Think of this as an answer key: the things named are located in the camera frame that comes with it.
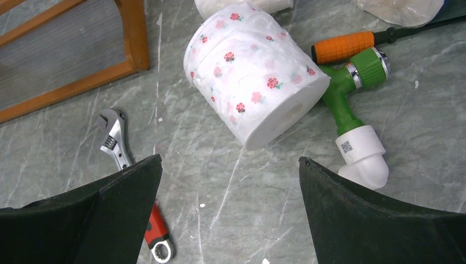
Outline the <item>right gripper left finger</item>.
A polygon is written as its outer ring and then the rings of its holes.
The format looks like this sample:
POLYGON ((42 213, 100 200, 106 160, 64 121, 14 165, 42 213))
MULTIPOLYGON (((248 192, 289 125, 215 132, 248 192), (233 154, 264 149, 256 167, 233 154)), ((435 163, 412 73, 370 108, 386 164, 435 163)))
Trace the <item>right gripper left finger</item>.
POLYGON ((1 209, 1 263, 136 263, 162 171, 156 154, 79 188, 1 209))

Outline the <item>blue roll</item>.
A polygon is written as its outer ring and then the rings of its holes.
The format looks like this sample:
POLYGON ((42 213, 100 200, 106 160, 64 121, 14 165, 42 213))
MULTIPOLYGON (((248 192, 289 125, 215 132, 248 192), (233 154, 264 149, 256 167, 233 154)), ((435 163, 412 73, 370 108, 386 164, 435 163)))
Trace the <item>blue roll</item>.
POLYGON ((418 28, 431 22, 444 6, 444 0, 356 0, 362 10, 405 28, 418 28))

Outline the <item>dotted white roll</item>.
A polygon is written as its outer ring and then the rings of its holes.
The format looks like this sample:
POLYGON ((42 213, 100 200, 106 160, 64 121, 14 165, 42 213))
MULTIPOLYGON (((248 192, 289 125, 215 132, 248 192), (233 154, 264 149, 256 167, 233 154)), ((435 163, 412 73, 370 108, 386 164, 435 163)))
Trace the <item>dotted white roll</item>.
POLYGON ((195 32, 184 71, 247 150, 272 142, 322 97, 330 77, 256 5, 231 4, 195 32))

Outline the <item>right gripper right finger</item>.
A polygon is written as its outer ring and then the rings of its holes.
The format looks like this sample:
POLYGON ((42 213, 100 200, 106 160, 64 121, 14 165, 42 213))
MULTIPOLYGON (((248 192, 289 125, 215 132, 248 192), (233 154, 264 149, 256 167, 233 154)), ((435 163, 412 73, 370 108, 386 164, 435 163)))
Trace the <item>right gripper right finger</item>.
POLYGON ((299 183, 319 263, 465 263, 465 214, 403 202, 308 158, 299 183))

